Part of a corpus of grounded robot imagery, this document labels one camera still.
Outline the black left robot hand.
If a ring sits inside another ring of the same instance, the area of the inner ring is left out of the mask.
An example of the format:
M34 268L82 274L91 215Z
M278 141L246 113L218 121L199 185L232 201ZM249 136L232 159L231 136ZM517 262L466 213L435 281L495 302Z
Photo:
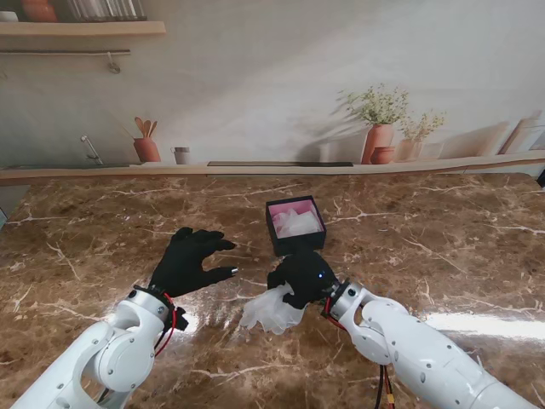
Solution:
M171 237L148 287L176 298L230 279L237 272L235 267L204 270L203 261L218 251L235 247L224 239L222 232L181 228Z

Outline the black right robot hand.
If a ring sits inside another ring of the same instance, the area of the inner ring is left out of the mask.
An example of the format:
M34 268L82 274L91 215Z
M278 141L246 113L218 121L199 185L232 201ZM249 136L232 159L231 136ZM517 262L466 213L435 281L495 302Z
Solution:
M284 295L283 302L300 310L310 302L327 297L338 283L329 264L315 251L300 251L286 256L267 275L267 289L288 284L292 292Z

